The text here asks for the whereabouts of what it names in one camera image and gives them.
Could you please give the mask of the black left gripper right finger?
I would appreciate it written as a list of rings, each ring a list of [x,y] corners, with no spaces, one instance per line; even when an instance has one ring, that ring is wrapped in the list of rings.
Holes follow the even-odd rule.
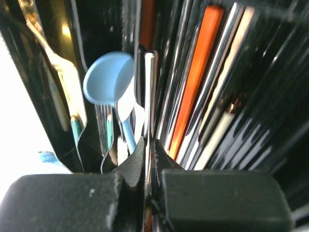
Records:
[[[166,232],[290,232],[279,184],[261,171],[186,171],[152,143],[153,207]]]

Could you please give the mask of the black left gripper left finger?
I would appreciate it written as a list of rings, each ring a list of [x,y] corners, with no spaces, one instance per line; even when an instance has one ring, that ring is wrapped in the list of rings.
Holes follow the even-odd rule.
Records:
[[[26,175],[0,205],[3,232],[141,232],[145,142],[108,174]]]

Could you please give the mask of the light blue headphones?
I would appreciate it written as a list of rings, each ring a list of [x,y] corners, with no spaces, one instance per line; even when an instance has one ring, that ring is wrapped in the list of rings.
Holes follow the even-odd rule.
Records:
[[[56,155],[50,151],[40,151],[38,153],[41,162],[49,163],[57,166],[63,166],[63,164],[57,159]]]

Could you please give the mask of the white plastic spoon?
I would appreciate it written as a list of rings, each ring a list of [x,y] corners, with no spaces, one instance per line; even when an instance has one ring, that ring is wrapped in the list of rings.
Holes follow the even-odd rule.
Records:
[[[121,78],[117,80],[114,90],[115,109],[130,154],[132,154],[136,148],[136,141],[130,123],[130,115],[136,103],[134,81],[134,76],[126,80]]]

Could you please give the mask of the blue plastic spoon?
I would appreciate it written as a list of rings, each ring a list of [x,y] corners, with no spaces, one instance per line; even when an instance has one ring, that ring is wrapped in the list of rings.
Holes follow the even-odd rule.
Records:
[[[84,95],[92,104],[112,106],[120,123],[115,109],[115,85],[117,80],[131,79],[132,76],[134,76],[133,57],[120,51],[109,52],[98,58],[86,72],[83,81]]]

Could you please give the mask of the thin metal chopstick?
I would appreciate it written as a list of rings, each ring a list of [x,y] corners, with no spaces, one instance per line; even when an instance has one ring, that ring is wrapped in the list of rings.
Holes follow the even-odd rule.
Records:
[[[145,107],[144,107],[144,140],[145,140],[145,198],[150,194],[151,187],[151,140],[154,129],[154,100],[156,85],[156,52],[146,52],[145,60]]]

